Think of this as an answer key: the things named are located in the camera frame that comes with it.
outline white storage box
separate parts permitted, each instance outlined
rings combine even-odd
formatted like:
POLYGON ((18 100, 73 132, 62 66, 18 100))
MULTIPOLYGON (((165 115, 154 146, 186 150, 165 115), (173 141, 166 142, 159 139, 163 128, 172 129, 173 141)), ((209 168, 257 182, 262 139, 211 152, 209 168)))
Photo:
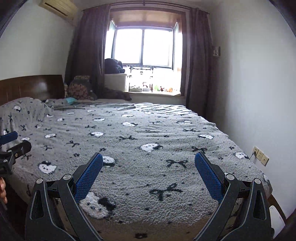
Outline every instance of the white storage box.
POLYGON ((105 87, 112 90, 127 92, 129 89, 129 82, 127 82, 126 79, 127 74, 106 74, 105 87))

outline wooden bed frame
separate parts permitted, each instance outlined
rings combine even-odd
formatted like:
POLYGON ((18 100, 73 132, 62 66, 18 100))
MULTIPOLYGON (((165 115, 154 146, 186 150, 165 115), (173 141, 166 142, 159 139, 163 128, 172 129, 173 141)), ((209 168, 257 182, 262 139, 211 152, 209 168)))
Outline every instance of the wooden bed frame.
POLYGON ((62 76, 34 75, 0 80, 0 105, 23 97, 63 99, 65 89, 62 76))

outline blue grip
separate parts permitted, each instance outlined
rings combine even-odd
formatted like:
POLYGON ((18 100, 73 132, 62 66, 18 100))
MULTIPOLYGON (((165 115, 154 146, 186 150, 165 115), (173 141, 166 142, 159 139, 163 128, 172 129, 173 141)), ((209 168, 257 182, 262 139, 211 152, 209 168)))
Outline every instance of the blue grip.
POLYGON ((97 154, 76 182, 76 193, 74 195, 74 199, 77 203, 86 198, 102 167, 103 156, 101 154, 97 154))
POLYGON ((224 197, 222 193, 222 183, 212 170, 211 166, 200 153, 196 154, 194 162, 211 197, 217 200, 218 203, 221 203, 224 197))
POLYGON ((18 138, 18 133, 16 131, 8 133, 4 136, 0 136, 0 145, 7 144, 11 141, 14 141, 18 138))

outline fuzzy bedspread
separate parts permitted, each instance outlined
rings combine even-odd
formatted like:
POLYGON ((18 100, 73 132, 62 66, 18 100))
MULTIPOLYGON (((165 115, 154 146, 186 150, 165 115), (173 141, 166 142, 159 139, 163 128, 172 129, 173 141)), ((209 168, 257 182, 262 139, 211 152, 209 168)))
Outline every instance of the fuzzy bedspread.
POLYGON ((194 166, 198 151, 238 179, 260 178, 267 196, 272 191, 226 134, 183 106, 22 98, 0 107, 0 130, 19 134, 3 150, 32 144, 9 179, 27 202, 37 178, 58 180, 95 152, 103 155, 80 207, 105 240, 192 240, 218 205, 194 166))

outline wall switch panel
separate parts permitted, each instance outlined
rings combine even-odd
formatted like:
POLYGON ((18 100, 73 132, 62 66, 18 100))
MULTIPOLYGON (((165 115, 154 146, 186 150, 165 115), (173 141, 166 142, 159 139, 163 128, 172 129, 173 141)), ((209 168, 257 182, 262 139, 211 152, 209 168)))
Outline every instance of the wall switch panel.
POLYGON ((264 155, 264 153, 263 153, 262 151, 259 150, 258 153, 257 153, 257 155, 256 155, 256 157, 257 157, 258 160, 261 161, 263 155, 264 155))
POLYGON ((266 166, 267 162, 268 162, 269 158, 263 154, 262 158, 261 158, 261 163, 266 166))
POLYGON ((255 156, 257 156, 258 151, 259 151, 259 149, 256 146, 254 146, 252 154, 255 153, 255 156))

